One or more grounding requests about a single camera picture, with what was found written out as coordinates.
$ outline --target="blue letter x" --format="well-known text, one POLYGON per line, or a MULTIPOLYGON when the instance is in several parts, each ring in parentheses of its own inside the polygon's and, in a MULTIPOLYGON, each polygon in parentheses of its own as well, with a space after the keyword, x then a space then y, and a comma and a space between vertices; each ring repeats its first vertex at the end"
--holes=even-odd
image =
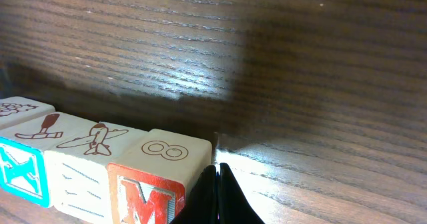
POLYGON ((29 176, 29 174, 32 174, 32 176, 35 176, 34 161, 32 157, 30 157, 28 161, 22 164, 18 164, 17 161, 12 156, 8 155, 8 153, 6 153, 6 151, 2 147, 0 147, 0 156, 3 162, 8 162, 11 166, 11 167, 7 167, 7 166, 4 167, 6 181, 8 183, 10 183, 11 180, 16 177, 23 177, 34 188, 34 191, 36 193, 39 192, 37 180, 34 180, 33 177, 29 176))

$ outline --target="toy block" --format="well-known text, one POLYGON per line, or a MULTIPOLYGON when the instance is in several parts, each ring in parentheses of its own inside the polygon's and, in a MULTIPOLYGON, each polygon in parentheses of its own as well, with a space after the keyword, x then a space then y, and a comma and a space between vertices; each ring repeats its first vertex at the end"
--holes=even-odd
POLYGON ((8 128, 55 111, 51 105, 23 97, 0 100, 0 130, 8 128))
POLYGON ((43 152, 94 124, 56 112, 0 130, 0 186, 42 207, 50 207, 43 152))
POLYGON ((108 165, 114 223, 166 224, 211 162, 211 143, 151 130, 108 165))
POLYGON ((96 123, 45 152, 56 209, 91 223, 112 223, 108 163, 146 135, 111 123, 96 123))

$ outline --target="wood grain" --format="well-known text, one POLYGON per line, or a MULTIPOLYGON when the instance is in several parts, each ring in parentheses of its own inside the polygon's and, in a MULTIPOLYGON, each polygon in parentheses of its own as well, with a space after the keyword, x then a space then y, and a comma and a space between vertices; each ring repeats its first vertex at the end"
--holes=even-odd
MULTIPOLYGON (((427 223, 427 0, 0 0, 0 80, 209 139, 266 223, 427 223)), ((1 193, 8 223, 78 223, 1 193)))

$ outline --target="letter m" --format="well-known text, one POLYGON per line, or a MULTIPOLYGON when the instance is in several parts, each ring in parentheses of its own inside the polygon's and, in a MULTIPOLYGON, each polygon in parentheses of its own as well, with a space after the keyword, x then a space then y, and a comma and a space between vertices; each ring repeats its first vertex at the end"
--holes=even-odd
POLYGON ((124 222, 148 224, 153 215, 155 224, 167 224, 167 204, 173 198, 171 194, 154 188, 147 200, 138 182, 123 180, 121 184, 126 188, 127 216, 124 222))

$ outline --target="block face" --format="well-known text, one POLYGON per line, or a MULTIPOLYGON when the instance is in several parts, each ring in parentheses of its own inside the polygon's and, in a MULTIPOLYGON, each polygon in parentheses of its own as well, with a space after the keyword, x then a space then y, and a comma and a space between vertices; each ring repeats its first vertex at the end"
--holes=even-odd
POLYGON ((170 223, 185 205, 185 187, 156 175, 110 163, 114 223, 170 223))
POLYGON ((48 163, 56 209, 91 223, 111 223, 107 165, 135 145, 146 131, 93 123, 50 150, 48 163))
POLYGON ((8 128, 34 118, 52 113, 52 105, 23 97, 10 97, 0 100, 0 129, 8 128))
POLYGON ((0 186, 42 207, 49 206, 43 154, 0 137, 0 186))
POLYGON ((56 209, 91 223, 111 223, 107 169, 85 159, 46 151, 56 209))

